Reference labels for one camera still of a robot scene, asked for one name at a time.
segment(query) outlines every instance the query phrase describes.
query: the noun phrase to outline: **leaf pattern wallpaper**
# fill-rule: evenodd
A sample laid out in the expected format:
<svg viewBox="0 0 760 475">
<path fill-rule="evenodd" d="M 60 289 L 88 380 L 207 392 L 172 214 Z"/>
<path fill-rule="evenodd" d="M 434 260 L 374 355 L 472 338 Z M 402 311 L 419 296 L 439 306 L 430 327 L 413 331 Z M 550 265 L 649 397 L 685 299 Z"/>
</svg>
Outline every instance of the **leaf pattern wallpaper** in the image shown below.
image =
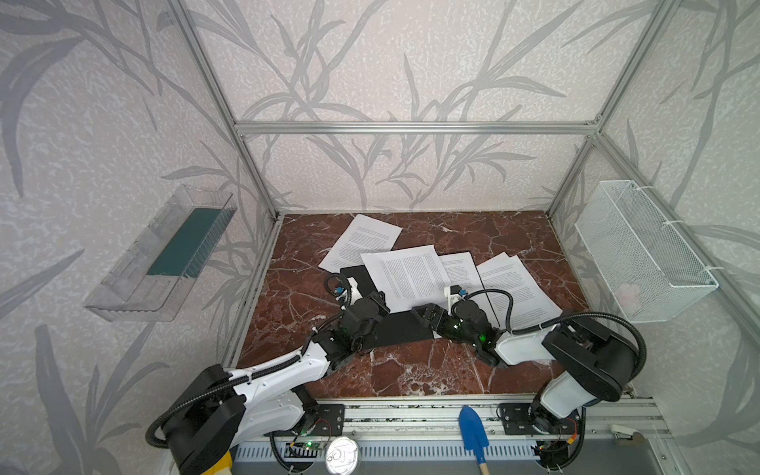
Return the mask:
<svg viewBox="0 0 760 475">
<path fill-rule="evenodd" d="M 145 426 L 221 358 L 272 228 L 162 2 L 0 2 L 0 473 L 157 473 Z M 239 209 L 170 323 L 87 294 L 180 184 Z"/>
<path fill-rule="evenodd" d="M 585 121 L 655 2 L 187 5 L 239 121 Z M 283 209 L 517 210 L 559 186 L 581 139 L 267 135 L 248 144 Z"/>
<path fill-rule="evenodd" d="M 760 2 L 681 3 L 604 133 L 690 225 L 747 296 L 760 302 Z M 573 227 L 600 179 L 587 162 L 555 224 L 596 309 L 615 309 Z M 693 473 L 760 464 L 760 352 L 714 296 L 641 331 L 651 348 L 634 381 L 654 396 Z"/>
</svg>

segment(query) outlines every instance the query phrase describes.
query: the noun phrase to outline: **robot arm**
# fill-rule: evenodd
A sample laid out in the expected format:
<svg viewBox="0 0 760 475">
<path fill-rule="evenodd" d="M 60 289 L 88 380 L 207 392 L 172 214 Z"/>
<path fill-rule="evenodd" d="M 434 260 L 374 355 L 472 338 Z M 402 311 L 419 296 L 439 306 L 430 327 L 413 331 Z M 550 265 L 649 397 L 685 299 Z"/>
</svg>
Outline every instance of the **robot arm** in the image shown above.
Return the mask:
<svg viewBox="0 0 760 475">
<path fill-rule="evenodd" d="M 488 292 L 503 293 L 509 298 L 505 331 L 493 328 L 486 313 L 471 300 Z M 420 324 L 449 340 L 471 344 L 478 359 L 489 366 L 556 360 L 565 368 L 536 396 L 532 422 L 539 429 L 548 430 L 585 404 L 619 400 L 625 386 L 644 366 L 644 338 L 636 327 L 616 315 L 565 311 L 542 325 L 513 330 L 509 323 L 513 303 L 509 293 L 481 290 L 467 295 L 454 286 L 445 294 L 448 311 L 432 303 L 412 310 Z M 627 328 L 637 347 L 592 317 Z"/>
<path fill-rule="evenodd" d="M 341 312 L 315 328 L 300 349 L 249 368 L 226 372 L 214 365 L 205 369 L 151 424 L 147 442 L 169 448 L 182 475 L 203 473 L 230 447 L 250 438 L 277 430 L 304 433 L 315 427 L 317 404 L 302 385 L 348 364 L 361 350 L 364 338 L 389 313 L 382 292 L 361 297 L 355 280 L 339 274 L 331 277 L 336 275 L 340 287 L 328 287 L 328 291 L 342 303 Z M 470 300 L 477 294 L 467 295 L 453 286 L 445 291 L 446 309 L 431 303 L 412 313 L 442 337 L 471 344 L 478 358 L 490 366 L 559 361 L 566 371 L 549 382 L 530 407 L 532 422 L 539 429 L 556 425 L 596 399 L 617 401 L 643 366 L 643 338 L 619 317 L 610 319 L 633 328 L 638 351 L 592 318 L 569 312 L 547 322 L 546 328 L 493 328 L 485 312 Z M 511 301 L 511 295 L 505 294 Z M 156 437 L 159 427 L 166 440 Z"/>
</svg>

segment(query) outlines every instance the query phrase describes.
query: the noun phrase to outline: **metal rail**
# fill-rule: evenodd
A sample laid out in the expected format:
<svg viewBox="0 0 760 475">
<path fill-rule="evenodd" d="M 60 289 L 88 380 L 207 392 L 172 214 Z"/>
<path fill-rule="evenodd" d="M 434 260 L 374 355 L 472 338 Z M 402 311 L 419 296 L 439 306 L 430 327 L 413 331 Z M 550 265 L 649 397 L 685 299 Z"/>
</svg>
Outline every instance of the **metal rail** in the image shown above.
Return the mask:
<svg viewBox="0 0 760 475">
<path fill-rule="evenodd" d="M 303 134 L 493 134 L 588 135 L 589 122 L 237 122 L 240 135 Z"/>
<path fill-rule="evenodd" d="M 190 56 L 192 57 L 193 62 L 201 72 L 203 82 L 206 84 L 206 88 L 208 89 L 211 98 L 214 100 L 214 105 L 217 107 L 217 111 L 222 118 L 223 126 L 230 135 L 232 146 L 237 151 L 243 162 L 243 166 L 248 171 L 251 179 L 256 185 L 261 199 L 266 203 L 269 214 L 272 217 L 277 217 L 277 208 L 274 206 L 274 200 L 272 200 L 272 197 L 267 191 L 267 187 L 264 185 L 264 180 L 256 168 L 253 157 L 251 157 L 251 152 L 235 130 L 235 119 L 230 112 L 230 105 L 227 104 L 224 94 L 219 87 L 219 81 L 214 74 L 214 70 L 211 68 L 208 58 L 206 58 L 203 47 L 201 46 L 201 41 L 198 38 L 198 33 L 195 31 L 195 27 L 193 27 L 190 13 L 182 0 L 164 1 L 169 7 L 169 14 L 173 17 L 173 22 L 179 29 L 179 32 L 185 41 L 185 45 L 190 51 Z"/>
</svg>

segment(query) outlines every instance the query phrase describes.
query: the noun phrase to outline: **mesh basket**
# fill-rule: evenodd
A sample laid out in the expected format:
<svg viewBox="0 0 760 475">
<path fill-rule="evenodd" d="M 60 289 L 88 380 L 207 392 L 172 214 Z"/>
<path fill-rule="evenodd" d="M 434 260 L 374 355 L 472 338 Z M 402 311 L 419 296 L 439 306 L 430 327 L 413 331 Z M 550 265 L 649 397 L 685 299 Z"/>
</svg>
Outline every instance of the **mesh basket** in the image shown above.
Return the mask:
<svg viewBox="0 0 760 475">
<path fill-rule="evenodd" d="M 633 181 L 599 182 L 575 228 L 633 323 L 670 320 L 717 289 L 705 263 Z"/>
</svg>

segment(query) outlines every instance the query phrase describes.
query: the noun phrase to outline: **acrylic shelf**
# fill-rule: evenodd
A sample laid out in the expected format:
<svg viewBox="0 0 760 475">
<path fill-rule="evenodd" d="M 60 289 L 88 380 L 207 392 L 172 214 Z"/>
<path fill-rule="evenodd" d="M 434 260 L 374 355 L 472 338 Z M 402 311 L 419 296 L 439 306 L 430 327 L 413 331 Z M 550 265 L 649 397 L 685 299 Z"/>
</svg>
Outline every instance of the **acrylic shelf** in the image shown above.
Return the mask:
<svg viewBox="0 0 760 475">
<path fill-rule="evenodd" d="M 179 186 L 84 306 L 109 321 L 172 321 L 235 211 L 230 192 Z"/>
</svg>

